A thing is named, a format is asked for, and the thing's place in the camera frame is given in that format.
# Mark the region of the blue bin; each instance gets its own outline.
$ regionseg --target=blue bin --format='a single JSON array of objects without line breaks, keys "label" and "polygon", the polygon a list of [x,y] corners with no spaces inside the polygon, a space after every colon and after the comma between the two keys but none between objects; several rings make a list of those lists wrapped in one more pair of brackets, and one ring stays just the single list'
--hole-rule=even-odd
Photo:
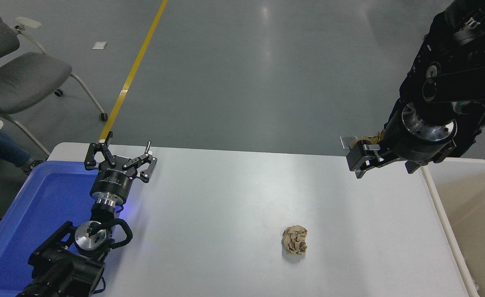
[{"label": "blue bin", "polygon": [[82,162],[35,168],[0,223],[0,297],[14,297],[31,282],[30,254],[64,222],[89,220],[96,174]]}]

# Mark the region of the person's leg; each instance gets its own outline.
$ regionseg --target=person's leg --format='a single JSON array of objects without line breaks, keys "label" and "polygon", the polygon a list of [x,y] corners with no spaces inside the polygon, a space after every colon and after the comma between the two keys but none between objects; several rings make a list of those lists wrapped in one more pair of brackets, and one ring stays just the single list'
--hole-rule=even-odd
[{"label": "person's leg", "polygon": [[33,161],[30,153],[18,146],[15,141],[3,131],[0,131],[0,158],[7,160],[16,167],[24,167]]}]

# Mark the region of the brown paper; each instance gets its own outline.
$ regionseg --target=brown paper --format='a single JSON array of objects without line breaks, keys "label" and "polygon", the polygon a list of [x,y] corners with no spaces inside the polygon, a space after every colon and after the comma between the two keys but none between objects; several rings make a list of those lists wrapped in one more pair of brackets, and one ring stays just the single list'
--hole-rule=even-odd
[{"label": "brown paper", "polygon": [[300,225],[286,228],[283,232],[283,245],[289,254],[301,255],[307,250],[305,239],[307,237],[307,229]]}]

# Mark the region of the gray floor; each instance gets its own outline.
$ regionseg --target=gray floor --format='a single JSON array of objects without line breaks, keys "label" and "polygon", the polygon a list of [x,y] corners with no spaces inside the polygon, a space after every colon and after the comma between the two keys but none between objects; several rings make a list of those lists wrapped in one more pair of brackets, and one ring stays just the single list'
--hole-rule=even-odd
[{"label": "gray floor", "polygon": [[[161,0],[0,0],[110,113]],[[382,128],[433,16],[450,0],[169,0],[113,131],[114,143],[344,156],[340,135]],[[91,47],[108,41],[104,50]],[[21,48],[0,64],[26,51]],[[16,115],[50,149],[104,126],[75,81]],[[43,158],[10,123],[6,132]],[[466,155],[485,158],[485,130]],[[25,176],[0,160],[0,215]]]}]

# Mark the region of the white bin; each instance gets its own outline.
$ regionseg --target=white bin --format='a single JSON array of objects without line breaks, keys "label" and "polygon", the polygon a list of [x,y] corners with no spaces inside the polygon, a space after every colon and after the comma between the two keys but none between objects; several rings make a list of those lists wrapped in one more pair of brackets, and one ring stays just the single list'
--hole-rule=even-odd
[{"label": "white bin", "polygon": [[447,158],[428,167],[478,293],[485,297],[485,160]]}]

